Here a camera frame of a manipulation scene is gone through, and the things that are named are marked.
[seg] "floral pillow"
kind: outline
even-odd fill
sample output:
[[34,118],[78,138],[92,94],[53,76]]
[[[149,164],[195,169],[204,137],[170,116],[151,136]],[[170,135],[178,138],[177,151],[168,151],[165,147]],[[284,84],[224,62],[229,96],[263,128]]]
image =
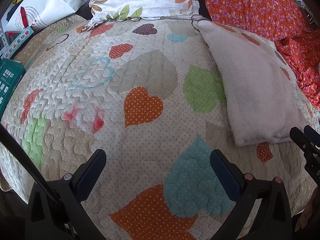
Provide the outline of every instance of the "floral pillow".
[[190,18],[199,13],[199,3],[195,0],[90,0],[89,6],[93,18],[87,30],[110,19],[161,16]]

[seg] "black cable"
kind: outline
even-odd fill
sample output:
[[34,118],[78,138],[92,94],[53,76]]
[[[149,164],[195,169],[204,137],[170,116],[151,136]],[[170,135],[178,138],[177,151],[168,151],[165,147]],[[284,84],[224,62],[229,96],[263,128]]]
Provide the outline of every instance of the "black cable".
[[16,142],[16,140],[7,132],[7,130],[0,124],[0,142],[12,153],[12,155],[22,164],[26,171],[33,177],[42,190],[49,198],[53,200],[60,208],[62,208],[62,201],[49,187],[40,171],[36,168],[30,160],[25,151]]

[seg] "teal box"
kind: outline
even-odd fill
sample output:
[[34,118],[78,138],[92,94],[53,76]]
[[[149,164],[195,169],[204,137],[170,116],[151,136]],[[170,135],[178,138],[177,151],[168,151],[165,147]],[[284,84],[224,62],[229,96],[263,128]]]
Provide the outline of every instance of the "teal box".
[[3,58],[0,61],[0,120],[26,70],[20,63]]

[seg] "dark purple heart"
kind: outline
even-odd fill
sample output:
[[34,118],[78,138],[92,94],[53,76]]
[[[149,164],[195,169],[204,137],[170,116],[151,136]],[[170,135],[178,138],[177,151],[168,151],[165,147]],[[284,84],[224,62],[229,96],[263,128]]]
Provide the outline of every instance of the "dark purple heart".
[[156,34],[158,31],[153,28],[154,25],[151,23],[143,24],[136,28],[133,33],[137,33],[140,35],[149,35],[149,34]]

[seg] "white shopping bag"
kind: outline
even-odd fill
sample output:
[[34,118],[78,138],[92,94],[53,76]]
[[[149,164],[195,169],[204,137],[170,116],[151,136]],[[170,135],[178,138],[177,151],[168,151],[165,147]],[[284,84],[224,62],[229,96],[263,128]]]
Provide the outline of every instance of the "white shopping bag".
[[50,24],[75,13],[86,0],[24,0],[8,22],[6,31],[24,30],[20,8],[24,7],[29,26],[40,31]]

